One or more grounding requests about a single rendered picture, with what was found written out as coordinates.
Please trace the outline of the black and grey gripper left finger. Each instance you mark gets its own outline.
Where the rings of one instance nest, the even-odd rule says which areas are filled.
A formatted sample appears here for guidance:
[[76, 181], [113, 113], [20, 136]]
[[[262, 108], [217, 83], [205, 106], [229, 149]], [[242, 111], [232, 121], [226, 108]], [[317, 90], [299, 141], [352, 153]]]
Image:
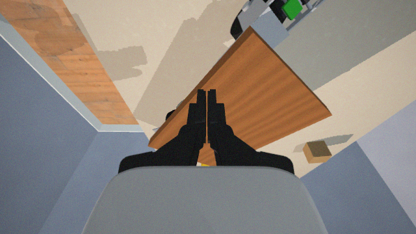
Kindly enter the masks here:
[[118, 173], [141, 166], [196, 166], [206, 143], [206, 91], [198, 89], [196, 103], [190, 103], [187, 124], [178, 135], [157, 151], [130, 155], [120, 162]]

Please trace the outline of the brown cube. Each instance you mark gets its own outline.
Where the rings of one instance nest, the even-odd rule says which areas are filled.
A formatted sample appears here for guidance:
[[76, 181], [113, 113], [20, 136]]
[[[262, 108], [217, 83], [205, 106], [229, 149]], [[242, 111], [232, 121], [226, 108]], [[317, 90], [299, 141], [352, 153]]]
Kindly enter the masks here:
[[303, 152], [309, 164], [325, 163], [332, 156], [324, 140], [306, 142]]

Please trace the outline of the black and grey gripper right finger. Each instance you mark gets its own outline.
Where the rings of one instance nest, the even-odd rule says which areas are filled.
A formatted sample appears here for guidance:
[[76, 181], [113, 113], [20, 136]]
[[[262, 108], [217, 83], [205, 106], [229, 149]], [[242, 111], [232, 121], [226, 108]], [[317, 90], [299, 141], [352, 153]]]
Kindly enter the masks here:
[[217, 166], [269, 166], [294, 174], [288, 157], [255, 151], [234, 135], [226, 124], [224, 103], [216, 103], [216, 89], [207, 91], [207, 141], [214, 150]]

